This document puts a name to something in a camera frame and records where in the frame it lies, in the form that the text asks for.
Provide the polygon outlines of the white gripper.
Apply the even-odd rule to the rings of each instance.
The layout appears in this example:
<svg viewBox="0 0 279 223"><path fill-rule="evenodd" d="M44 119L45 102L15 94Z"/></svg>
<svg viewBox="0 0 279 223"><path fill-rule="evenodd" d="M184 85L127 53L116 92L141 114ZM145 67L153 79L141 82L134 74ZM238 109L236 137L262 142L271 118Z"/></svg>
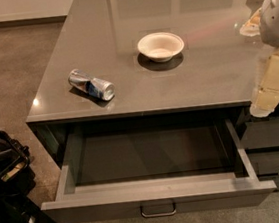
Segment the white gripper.
<svg viewBox="0 0 279 223"><path fill-rule="evenodd" d="M261 9L243 24L239 33L257 36L267 45L279 47L279 0L264 0ZM279 104L279 48L269 56L264 71L253 90L250 114L253 117L269 116Z"/></svg>

